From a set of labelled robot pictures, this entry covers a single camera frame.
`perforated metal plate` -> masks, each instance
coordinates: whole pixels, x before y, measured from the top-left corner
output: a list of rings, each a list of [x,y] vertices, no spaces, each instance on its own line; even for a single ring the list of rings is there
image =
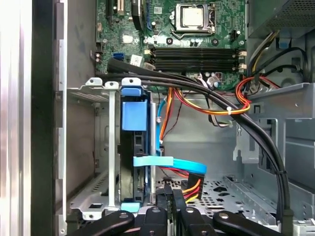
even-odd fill
[[[314,0],[291,0],[268,24],[268,27],[315,27]]]
[[[167,181],[166,183],[173,189],[181,189],[182,181],[185,180],[174,179],[174,181]],[[163,188],[164,184],[164,181],[158,181],[157,187]],[[270,213],[274,215],[273,208],[267,206],[270,212],[265,212],[262,209],[266,208],[266,204],[263,204],[264,207],[254,206],[256,205],[254,197],[248,200],[242,191],[238,191],[237,187],[234,188],[230,182],[222,179],[209,179],[204,182],[202,198],[193,200],[193,202],[188,203],[188,206],[205,209],[210,218],[218,211],[228,210],[263,225],[274,225],[276,221],[273,216],[270,217]]]

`metal bracket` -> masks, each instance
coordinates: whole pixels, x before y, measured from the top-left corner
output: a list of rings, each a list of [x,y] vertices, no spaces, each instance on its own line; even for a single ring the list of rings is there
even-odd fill
[[[258,214],[265,221],[265,224],[276,225],[276,219],[270,214],[274,212],[274,208],[269,206],[256,194],[252,193],[242,183],[231,181],[226,177],[224,181],[227,187],[242,196],[242,202],[244,204],[252,207],[252,217]]]
[[[105,83],[106,90],[119,90],[119,83],[115,81],[108,81]]]
[[[90,78],[85,85],[87,86],[103,86],[103,80],[98,77],[92,77]]]
[[[122,86],[141,86],[141,80],[136,77],[126,77],[122,79]]]
[[[253,150],[250,150],[251,136],[237,124],[236,127],[236,147],[233,152],[233,160],[242,157],[242,163],[257,164],[259,162],[259,146],[254,142]]]

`red wire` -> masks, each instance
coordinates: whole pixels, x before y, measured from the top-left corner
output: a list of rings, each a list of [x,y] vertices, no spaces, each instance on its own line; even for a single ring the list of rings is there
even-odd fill
[[[193,192],[191,192],[191,193],[185,195],[184,198],[187,199],[187,198],[189,198],[191,195],[194,195],[194,194],[198,193],[199,189],[200,189],[200,187],[197,187],[195,191],[193,191]]]
[[[189,175],[189,172],[183,171],[183,170],[180,170],[180,169],[176,169],[176,168],[169,168],[169,167],[160,167],[160,168],[164,169],[164,170],[173,171],[174,173],[176,173],[179,176],[184,177],[184,178],[188,178],[188,175]]]

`ram slot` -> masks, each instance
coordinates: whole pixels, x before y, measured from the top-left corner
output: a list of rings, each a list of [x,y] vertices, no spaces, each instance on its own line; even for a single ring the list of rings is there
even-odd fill
[[[208,61],[191,61],[191,60],[157,60],[155,62],[156,70],[163,72],[197,72],[197,71],[220,71],[236,72],[237,64],[233,61],[208,60]]]

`blue sata port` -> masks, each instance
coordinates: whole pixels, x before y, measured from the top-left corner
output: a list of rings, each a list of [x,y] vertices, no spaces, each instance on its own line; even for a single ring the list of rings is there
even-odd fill
[[[116,60],[124,61],[125,54],[124,53],[113,53],[113,58]]]

